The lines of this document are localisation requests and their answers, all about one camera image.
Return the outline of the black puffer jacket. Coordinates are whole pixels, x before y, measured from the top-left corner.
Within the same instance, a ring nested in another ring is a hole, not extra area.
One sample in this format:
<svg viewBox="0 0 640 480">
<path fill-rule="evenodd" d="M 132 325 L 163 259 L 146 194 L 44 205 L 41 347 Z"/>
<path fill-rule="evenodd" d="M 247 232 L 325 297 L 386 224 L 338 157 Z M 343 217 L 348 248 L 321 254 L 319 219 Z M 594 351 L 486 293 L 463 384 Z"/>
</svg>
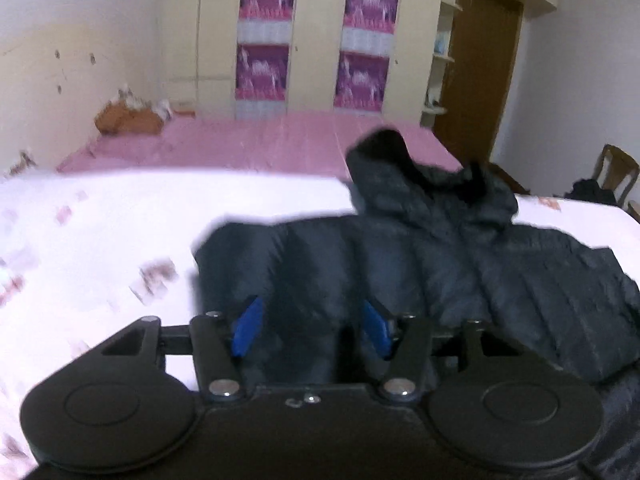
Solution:
<svg viewBox="0 0 640 480">
<path fill-rule="evenodd" d="M 237 318 L 250 297 L 264 322 L 243 360 L 250 385 L 380 377 L 360 342 L 366 301 L 456 328 L 494 324 L 601 393 L 593 453 L 610 479 L 639 474 L 639 289 L 612 250 L 514 222 L 518 201 L 480 165 L 414 162 L 392 129 L 346 156 L 356 214 L 228 223 L 195 251 L 205 311 Z"/>
</svg>

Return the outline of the dark clothes on chair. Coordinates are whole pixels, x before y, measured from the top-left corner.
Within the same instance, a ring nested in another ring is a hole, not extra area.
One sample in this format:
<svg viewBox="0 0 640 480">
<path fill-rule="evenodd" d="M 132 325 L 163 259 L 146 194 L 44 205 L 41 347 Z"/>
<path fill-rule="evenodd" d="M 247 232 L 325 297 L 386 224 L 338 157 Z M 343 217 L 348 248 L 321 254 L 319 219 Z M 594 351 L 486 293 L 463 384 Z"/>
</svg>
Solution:
<svg viewBox="0 0 640 480">
<path fill-rule="evenodd" d="M 598 181 L 594 179 L 575 181 L 570 192 L 564 194 L 564 198 L 567 200 L 579 200 L 580 202 L 618 206 L 614 192 L 601 188 Z"/>
</svg>

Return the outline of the white floral bed sheet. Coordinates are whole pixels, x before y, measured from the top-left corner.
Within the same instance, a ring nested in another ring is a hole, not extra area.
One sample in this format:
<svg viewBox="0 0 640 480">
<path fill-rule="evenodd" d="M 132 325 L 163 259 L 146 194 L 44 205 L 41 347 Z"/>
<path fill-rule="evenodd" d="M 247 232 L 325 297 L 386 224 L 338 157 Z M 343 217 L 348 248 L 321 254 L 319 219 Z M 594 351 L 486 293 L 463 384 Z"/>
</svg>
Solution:
<svg viewBox="0 0 640 480">
<path fill-rule="evenodd" d="M 203 311 L 195 251 L 228 223 L 356 214 L 340 180 L 230 170 L 31 174 L 1 185 L 1 474 L 35 460 L 18 422 L 27 391 L 143 315 Z M 520 198 L 514 222 L 612 250 L 639 289 L 639 228 L 610 206 Z"/>
</svg>

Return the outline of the pink bed cover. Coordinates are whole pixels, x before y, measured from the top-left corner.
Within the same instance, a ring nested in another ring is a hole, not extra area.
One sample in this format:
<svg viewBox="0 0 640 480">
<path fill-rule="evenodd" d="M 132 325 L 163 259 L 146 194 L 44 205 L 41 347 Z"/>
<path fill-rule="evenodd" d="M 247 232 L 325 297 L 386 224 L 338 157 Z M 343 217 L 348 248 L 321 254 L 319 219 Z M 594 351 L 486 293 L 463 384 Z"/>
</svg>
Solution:
<svg viewBox="0 0 640 480">
<path fill-rule="evenodd" d="M 159 134 L 100 136 L 57 167 L 61 174 L 131 168 L 218 168 L 349 177 L 347 151 L 374 130 L 400 132 L 410 156 L 449 171 L 460 162 L 431 130 L 380 116 L 299 112 L 267 119 L 179 117 Z"/>
</svg>

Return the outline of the white corner shelf unit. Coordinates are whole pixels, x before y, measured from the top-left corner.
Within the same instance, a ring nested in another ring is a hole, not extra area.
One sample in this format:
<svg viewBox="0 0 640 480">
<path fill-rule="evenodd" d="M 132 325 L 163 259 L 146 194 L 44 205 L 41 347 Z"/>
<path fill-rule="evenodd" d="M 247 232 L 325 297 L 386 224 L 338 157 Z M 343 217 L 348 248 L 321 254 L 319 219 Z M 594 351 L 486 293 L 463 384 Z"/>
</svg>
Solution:
<svg viewBox="0 0 640 480">
<path fill-rule="evenodd" d="M 426 128 L 432 128 L 435 119 L 447 113 L 446 107 L 442 105 L 442 86 L 447 67 L 454 64 L 454 58 L 450 53 L 452 26 L 454 18 L 461 11 L 462 7 L 457 0 L 440 0 L 433 61 L 421 118 L 421 125 Z"/>
</svg>

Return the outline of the purple poster lower right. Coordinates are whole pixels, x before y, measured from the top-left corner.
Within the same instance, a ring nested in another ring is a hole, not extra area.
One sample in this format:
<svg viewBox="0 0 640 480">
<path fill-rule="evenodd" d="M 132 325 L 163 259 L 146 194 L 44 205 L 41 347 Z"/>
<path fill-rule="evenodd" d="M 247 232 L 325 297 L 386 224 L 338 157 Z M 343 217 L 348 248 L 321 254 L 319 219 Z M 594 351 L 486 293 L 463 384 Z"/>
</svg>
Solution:
<svg viewBox="0 0 640 480">
<path fill-rule="evenodd" d="M 345 110 L 381 113 L 390 59 L 341 51 L 335 84 L 334 106 Z"/>
</svg>

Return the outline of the purple poster lower left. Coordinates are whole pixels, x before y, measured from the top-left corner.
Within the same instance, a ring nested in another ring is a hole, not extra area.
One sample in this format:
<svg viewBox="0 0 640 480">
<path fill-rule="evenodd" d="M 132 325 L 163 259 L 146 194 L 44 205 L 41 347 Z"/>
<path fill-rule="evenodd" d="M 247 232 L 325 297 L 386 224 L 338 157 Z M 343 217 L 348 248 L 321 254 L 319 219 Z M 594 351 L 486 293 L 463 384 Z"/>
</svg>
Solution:
<svg viewBox="0 0 640 480">
<path fill-rule="evenodd" d="M 288 85 L 289 53 L 290 48 L 280 44 L 239 44 L 235 99 L 283 102 Z"/>
</svg>

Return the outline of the cream wardrobe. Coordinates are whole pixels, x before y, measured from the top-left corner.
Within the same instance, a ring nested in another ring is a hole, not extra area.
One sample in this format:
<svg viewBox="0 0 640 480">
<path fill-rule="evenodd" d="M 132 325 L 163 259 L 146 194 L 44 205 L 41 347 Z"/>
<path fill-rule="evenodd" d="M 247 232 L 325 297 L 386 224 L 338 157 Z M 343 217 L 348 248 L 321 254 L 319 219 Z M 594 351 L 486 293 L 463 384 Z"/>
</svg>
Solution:
<svg viewBox="0 0 640 480">
<path fill-rule="evenodd" d="M 544 10 L 559 0 L 533 1 Z M 233 118 L 294 110 L 382 114 L 420 122 L 433 61 L 440 0 L 399 0 L 393 35 L 343 25 L 345 0 L 294 0 L 291 21 L 241 20 L 240 0 L 164 0 L 164 88 L 183 110 Z M 235 99 L 239 44 L 288 46 L 283 102 Z M 381 113 L 333 104 L 341 51 L 390 59 Z"/>
</svg>

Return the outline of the wooden chair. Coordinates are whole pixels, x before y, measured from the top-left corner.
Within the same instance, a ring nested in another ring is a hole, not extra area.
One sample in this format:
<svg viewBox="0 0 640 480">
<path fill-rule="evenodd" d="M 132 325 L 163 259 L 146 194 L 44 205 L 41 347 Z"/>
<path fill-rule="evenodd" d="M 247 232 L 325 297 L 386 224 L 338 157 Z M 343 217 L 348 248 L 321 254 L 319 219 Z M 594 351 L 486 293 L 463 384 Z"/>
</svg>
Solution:
<svg viewBox="0 0 640 480">
<path fill-rule="evenodd" d="M 639 164 L 618 146 L 605 144 L 597 159 L 593 179 L 603 191 L 611 192 L 616 204 L 623 207 L 639 179 Z"/>
</svg>

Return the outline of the purple poster upper right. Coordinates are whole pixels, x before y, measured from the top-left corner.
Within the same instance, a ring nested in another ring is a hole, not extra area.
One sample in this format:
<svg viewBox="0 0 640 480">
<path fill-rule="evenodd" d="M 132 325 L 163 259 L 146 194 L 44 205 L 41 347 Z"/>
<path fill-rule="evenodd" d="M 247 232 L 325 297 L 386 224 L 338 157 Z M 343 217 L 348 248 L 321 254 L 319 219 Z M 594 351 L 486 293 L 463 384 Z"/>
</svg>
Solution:
<svg viewBox="0 0 640 480">
<path fill-rule="evenodd" d="M 368 32 L 395 32 L 399 0 L 345 0 L 343 25 Z"/>
</svg>

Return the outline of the brown wooden door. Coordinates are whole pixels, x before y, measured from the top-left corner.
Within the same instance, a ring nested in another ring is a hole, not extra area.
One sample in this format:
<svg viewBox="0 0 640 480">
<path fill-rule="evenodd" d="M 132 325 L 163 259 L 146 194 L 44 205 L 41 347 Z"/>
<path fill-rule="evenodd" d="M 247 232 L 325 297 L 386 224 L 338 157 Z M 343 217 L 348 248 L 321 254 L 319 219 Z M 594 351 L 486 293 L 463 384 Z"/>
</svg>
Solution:
<svg viewBox="0 0 640 480">
<path fill-rule="evenodd" d="M 487 162 L 508 96 L 523 5 L 518 0 L 457 0 L 440 102 L 447 113 L 434 122 L 434 135 L 467 165 Z"/>
</svg>

